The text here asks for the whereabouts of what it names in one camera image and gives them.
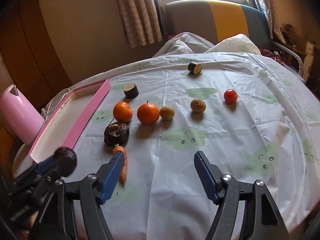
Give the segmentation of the orange tangerine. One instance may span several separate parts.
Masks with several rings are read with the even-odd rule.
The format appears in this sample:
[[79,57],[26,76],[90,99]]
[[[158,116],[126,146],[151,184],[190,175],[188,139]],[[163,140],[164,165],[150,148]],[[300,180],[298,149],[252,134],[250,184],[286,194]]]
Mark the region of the orange tangerine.
[[153,125],[160,116],[159,108],[150,102],[142,104],[137,110],[137,117],[143,125]]
[[117,122],[129,123],[133,117],[133,112],[128,103],[120,101],[113,108],[113,117]]

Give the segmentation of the red cherry tomato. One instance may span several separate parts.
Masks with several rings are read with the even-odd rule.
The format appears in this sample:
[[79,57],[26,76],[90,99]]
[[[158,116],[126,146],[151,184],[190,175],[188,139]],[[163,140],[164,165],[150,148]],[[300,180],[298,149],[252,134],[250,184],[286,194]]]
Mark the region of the red cherry tomato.
[[226,90],[224,92],[223,97],[224,97],[225,102],[229,105],[236,103],[236,101],[238,99],[238,95],[237,95],[236,91],[233,89]]

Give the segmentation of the dark cylinder piece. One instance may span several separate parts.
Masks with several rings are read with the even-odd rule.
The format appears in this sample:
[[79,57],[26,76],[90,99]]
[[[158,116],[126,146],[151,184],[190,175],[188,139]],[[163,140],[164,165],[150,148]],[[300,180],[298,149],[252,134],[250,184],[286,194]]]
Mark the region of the dark cylinder piece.
[[191,75],[199,75],[202,72],[202,66],[199,63],[190,62],[188,64],[188,71]]
[[127,83],[123,87],[123,92],[127,99],[134,99],[139,95],[139,91],[135,83]]

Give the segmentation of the pink electric kettle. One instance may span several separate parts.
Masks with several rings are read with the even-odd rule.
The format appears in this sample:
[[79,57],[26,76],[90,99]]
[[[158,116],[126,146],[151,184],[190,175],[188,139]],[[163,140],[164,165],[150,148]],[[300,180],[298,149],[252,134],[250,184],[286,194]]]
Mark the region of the pink electric kettle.
[[1,114],[27,146],[34,142],[44,124],[44,118],[16,85],[10,85],[1,95]]

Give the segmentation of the pink shallow box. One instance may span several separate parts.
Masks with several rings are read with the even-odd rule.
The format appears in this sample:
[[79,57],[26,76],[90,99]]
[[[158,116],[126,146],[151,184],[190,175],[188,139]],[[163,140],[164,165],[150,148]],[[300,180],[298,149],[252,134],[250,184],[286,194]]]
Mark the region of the pink shallow box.
[[73,148],[84,127],[111,90],[108,80],[71,90],[53,110],[36,137],[29,156],[40,163],[60,147]]

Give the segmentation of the white cloud-print tablecloth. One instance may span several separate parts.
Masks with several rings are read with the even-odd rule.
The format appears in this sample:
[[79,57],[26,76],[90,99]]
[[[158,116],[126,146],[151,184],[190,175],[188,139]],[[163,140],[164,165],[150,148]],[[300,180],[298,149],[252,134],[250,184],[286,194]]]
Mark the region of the white cloud-print tablecloth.
[[[190,62],[202,72],[191,75]],[[167,42],[147,60],[87,78],[107,79],[111,90],[93,114],[76,145],[78,166],[66,181],[93,173],[111,158],[104,130],[123,87],[137,85],[129,101],[147,101],[175,110],[172,120],[144,126],[134,116],[125,149],[125,185],[117,185],[103,213],[115,239],[204,239],[217,207],[207,198],[194,167],[203,151],[211,163],[235,179],[263,180],[289,231],[319,202],[319,100],[300,77],[250,44],[230,49],[193,34]],[[227,104],[224,92],[238,95]],[[206,103],[191,110],[193,99]]]

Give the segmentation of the larger brown round fruit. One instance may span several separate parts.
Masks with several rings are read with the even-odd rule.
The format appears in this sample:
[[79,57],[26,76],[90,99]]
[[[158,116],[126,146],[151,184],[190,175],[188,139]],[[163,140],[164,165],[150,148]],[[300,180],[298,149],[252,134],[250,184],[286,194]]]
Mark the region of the larger brown round fruit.
[[203,113],[206,110],[206,103],[202,99],[193,99],[190,107],[195,113]]

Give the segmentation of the small brown round fruit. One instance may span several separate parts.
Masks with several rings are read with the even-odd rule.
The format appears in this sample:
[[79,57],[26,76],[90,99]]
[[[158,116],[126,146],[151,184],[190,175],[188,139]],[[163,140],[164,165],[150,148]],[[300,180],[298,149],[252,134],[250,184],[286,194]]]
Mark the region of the small brown round fruit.
[[175,115],[175,110],[170,106],[163,106],[159,113],[162,119],[172,120]]

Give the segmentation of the cluttered side cabinet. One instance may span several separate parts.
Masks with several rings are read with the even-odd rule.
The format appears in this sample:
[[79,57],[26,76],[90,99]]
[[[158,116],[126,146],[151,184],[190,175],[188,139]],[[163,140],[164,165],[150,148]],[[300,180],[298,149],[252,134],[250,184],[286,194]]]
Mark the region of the cluttered side cabinet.
[[281,49],[281,59],[295,70],[307,85],[319,85],[319,45],[299,35],[291,24],[285,24],[280,30],[285,44],[275,41],[296,54],[293,56]]

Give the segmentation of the left beige curtain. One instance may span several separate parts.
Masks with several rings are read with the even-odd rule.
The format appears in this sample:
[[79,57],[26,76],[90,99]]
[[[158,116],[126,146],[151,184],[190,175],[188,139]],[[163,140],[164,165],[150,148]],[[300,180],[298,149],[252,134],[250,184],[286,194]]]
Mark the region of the left beige curtain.
[[132,48],[162,41],[155,0],[117,0],[127,40]]

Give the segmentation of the beige curtain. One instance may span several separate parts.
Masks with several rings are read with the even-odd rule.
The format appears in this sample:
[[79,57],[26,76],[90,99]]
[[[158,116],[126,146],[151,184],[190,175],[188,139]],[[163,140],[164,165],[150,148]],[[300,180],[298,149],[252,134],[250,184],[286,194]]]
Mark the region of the beige curtain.
[[162,41],[155,0],[117,0],[127,40],[132,48]]
[[254,0],[258,9],[265,15],[267,26],[270,33],[270,38],[278,39],[282,44],[286,44],[281,32],[281,26],[278,20],[278,10],[276,0]]

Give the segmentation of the grey yellow teal sofa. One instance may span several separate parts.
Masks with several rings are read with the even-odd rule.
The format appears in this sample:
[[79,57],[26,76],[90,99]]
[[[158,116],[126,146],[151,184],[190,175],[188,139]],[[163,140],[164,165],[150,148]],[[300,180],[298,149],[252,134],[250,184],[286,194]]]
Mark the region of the grey yellow teal sofa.
[[217,44],[244,34],[258,48],[271,48],[265,15],[248,5],[218,0],[183,0],[168,3],[165,8],[174,35],[189,32]]

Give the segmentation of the right beige curtain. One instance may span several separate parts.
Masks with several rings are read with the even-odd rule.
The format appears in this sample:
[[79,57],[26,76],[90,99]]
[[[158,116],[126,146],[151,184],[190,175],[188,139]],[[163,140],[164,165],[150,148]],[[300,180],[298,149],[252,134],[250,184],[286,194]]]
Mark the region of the right beige curtain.
[[281,26],[278,20],[278,10],[276,0],[254,0],[258,9],[265,15],[267,26],[270,33],[270,38],[278,39],[282,44],[286,44],[281,32]]

